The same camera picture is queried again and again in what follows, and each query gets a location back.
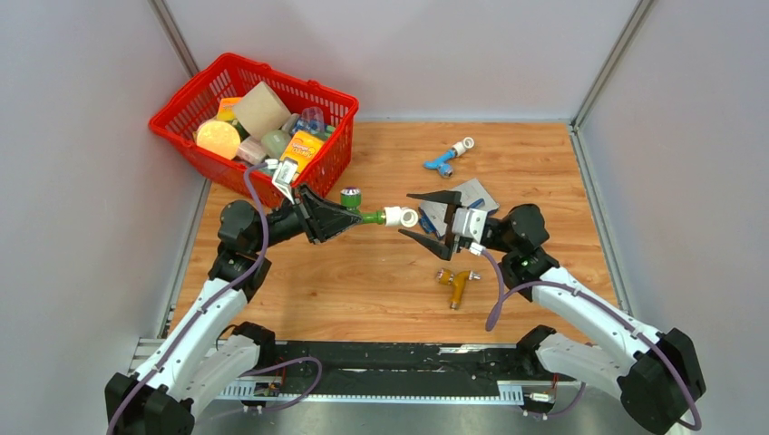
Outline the green water faucet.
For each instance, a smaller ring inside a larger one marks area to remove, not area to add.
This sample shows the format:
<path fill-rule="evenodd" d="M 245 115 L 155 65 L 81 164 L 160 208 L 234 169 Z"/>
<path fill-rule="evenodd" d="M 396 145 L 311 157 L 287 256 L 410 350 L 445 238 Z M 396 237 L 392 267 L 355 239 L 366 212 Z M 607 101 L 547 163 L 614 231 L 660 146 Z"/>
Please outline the green water faucet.
<path fill-rule="evenodd" d="M 363 212 L 360 209 L 362 204 L 362 192 L 357 187 L 346 187 L 340 190 L 340 203 L 348 211 L 354 212 L 362 219 L 362 224 L 384 225 L 386 222 L 385 212 L 377 210 L 375 212 Z"/>

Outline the white pipe elbow fitting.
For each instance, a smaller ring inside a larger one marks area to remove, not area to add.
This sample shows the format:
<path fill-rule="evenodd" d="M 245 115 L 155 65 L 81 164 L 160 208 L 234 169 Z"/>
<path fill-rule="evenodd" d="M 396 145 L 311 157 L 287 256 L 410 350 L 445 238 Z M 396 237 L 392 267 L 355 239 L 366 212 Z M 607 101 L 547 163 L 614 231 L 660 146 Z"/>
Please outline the white pipe elbow fitting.
<path fill-rule="evenodd" d="M 419 213 L 413 208 L 385 207 L 384 225 L 386 227 L 414 227 L 419 222 Z"/>

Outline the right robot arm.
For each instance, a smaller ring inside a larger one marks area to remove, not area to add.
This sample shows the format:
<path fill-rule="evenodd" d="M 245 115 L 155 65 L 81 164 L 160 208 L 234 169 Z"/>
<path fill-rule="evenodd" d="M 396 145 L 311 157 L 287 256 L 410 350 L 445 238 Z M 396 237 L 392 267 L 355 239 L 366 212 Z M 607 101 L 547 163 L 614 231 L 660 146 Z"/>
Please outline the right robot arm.
<path fill-rule="evenodd" d="M 517 345 L 520 372 L 537 380 L 563 374 L 619 400 L 635 423 L 654 434 L 680 426 L 703 428 L 696 402 L 706 383 L 691 338 L 679 329 L 662 332 L 633 317 L 583 285 L 544 245 L 550 235 L 540 208 L 532 203 L 504 217 L 465 206 L 454 190 L 421 193 L 418 199 L 443 204 L 446 231 L 441 238 L 405 230 L 442 260 L 468 250 L 485 257 L 498 282 L 498 295 L 485 321 L 492 331 L 513 296 L 540 305 L 585 334 L 578 343 L 540 325 Z"/>

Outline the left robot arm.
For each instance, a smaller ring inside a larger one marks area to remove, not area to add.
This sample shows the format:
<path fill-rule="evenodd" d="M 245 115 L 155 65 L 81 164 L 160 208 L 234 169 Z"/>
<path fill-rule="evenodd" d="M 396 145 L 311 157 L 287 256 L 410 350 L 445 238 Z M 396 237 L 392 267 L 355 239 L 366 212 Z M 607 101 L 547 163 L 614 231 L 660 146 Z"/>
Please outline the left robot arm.
<path fill-rule="evenodd" d="M 244 322 L 220 348 L 225 327 L 262 286 L 267 249 L 304 235 L 326 242 L 362 224 L 362 215 L 301 185 L 270 213 L 259 201 L 236 200 L 221 211 L 219 247 L 198 299 L 159 348 L 130 374 L 105 387 L 110 434 L 191 434 L 198 417 L 238 377 L 274 370 L 275 335 Z"/>

